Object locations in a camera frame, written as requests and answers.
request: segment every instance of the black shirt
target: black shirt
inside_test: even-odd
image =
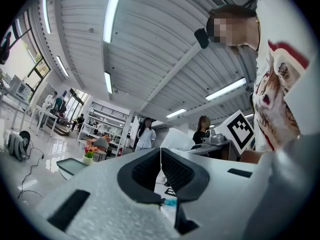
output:
[[[84,119],[83,117],[81,118],[80,116],[76,119],[76,121],[78,122],[78,124],[82,124],[82,123],[84,122],[84,120],[85,120],[85,119]]]
[[[197,130],[194,135],[193,135],[193,141],[195,142],[195,144],[202,144],[202,139],[201,138],[205,138],[206,137],[206,133],[202,132],[200,130]]]

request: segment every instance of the ceiling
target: ceiling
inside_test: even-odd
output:
[[[163,122],[181,108],[187,112],[180,121],[195,123],[207,115],[218,122],[237,110],[251,112],[245,88],[213,102],[205,97],[241,77],[251,86],[256,53],[245,47],[234,55],[214,43],[201,49],[194,32],[205,27],[210,9],[246,1],[120,0],[110,44],[102,41],[108,0],[48,0],[50,34],[42,0],[32,12],[45,54],[65,84]],[[113,94],[107,92],[104,72],[111,74]]]

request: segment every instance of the fluorescent light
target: fluorescent light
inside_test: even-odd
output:
[[[183,112],[186,112],[186,110],[185,109],[180,109],[180,110],[178,110],[178,111],[176,111],[176,112],[174,112],[174,113],[172,113],[172,114],[168,114],[166,117],[167,118],[172,118],[172,117],[174,117],[174,116],[176,116],[176,115],[179,115],[179,114],[181,114],[181,113],[183,113]]]
[[[250,118],[250,117],[253,117],[253,115],[254,115],[254,114],[247,114],[247,115],[245,115],[245,117],[246,117],[246,118]]]
[[[241,78],[240,80],[233,82],[232,84],[227,85],[226,87],[208,95],[207,97],[205,97],[208,101],[211,101],[213,99],[216,99],[226,93],[229,93],[231,91],[233,91],[234,89],[237,89],[243,85],[246,84],[246,79],[245,78]]]
[[[119,0],[109,0],[105,11],[103,41],[110,43]]]
[[[48,18],[47,0],[42,0],[42,8],[43,8],[43,16],[44,16],[46,31],[48,32],[48,34],[50,34],[51,29],[50,29],[49,18]]]
[[[109,73],[104,72],[105,84],[109,93],[112,94],[112,86],[111,86],[111,76]]]
[[[59,64],[60,64],[60,67],[61,67],[63,73],[68,77],[69,74],[68,74],[68,72],[66,71],[65,66],[62,64],[62,61],[61,61],[60,57],[57,56],[56,59],[58,60],[58,62],[59,62]]]
[[[22,36],[22,31],[21,31],[20,21],[19,21],[18,18],[16,19],[16,24],[18,25],[18,30],[20,32],[20,37],[21,37]]]

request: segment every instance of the white shirt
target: white shirt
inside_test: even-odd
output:
[[[49,94],[46,98],[44,103],[42,104],[42,108],[46,111],[50,111],[55,107],[56,98],[53,95]]]
[[[154,141],[156,139],[156,132],[153,129],[145,128],[144,132],[142,133],[141,137],[139,137],[139,132],[138,131],[138,138],[139,141],[136,144],[140,148],[144,149],[151,149],[151,141]]]
[[[307,20],[290,0],[258,0],[256,13],[261,35],[253,92],[255,150],[265,152],[300,134],[284,97],[308,70],[318,47]]]

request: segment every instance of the railing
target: railing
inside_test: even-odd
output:
[[[107,115],[113,116],[116,119],[123,119],[124,121],[127,120],[127,118],[129,117],[128,114],[124,114],[121,113],[119,111],[116,111],[114,109],[108,108],[106,106],[102,106],[98,103],[92,102],[91,107],[95,110],[95,111],[101,111]]]

